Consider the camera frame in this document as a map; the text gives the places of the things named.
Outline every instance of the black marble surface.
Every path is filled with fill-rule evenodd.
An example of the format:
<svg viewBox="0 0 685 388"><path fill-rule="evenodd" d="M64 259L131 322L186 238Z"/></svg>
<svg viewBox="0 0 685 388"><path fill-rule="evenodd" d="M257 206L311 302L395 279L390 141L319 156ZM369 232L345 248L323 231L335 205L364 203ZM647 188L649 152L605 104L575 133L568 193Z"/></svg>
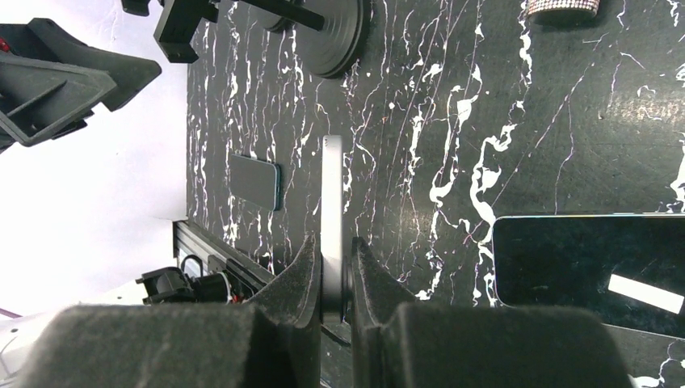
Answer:
<svg viewBox="0 0 685 388"><path fill-rule="evenodd" d="M347 232L421 299L496 306L496 217L682 212L685 6L602 0L565 29L528 26L523 8L375 0L364 57L325 81L296 30L268 34L250 6L221 3L193 41L189 217L278 272L319 230L321 137L339 134ZM231 196L231 153L281 165L283 210ZM658 343L626 356L632 372L685 385L685 356L667 351L685 345Z"/></svg>

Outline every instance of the phone screen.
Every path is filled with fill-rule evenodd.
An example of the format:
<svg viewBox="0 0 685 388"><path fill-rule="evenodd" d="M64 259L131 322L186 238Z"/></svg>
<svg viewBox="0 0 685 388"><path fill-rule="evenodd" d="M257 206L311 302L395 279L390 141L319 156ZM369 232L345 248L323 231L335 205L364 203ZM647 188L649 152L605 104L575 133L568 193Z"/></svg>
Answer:
<svg viewBox="0 0 685 388"><path fill-rule="evenodd" d="M277 165L232 154L229 171L231 194L265 209L279 209L280 170Z"/></svg>
<svg viewBox="0 0 685 388"><path fill-rule="evenodd" d="M575 306L605 323L685 337L685 217L505 217L493 228L509 306Z"/></svg>

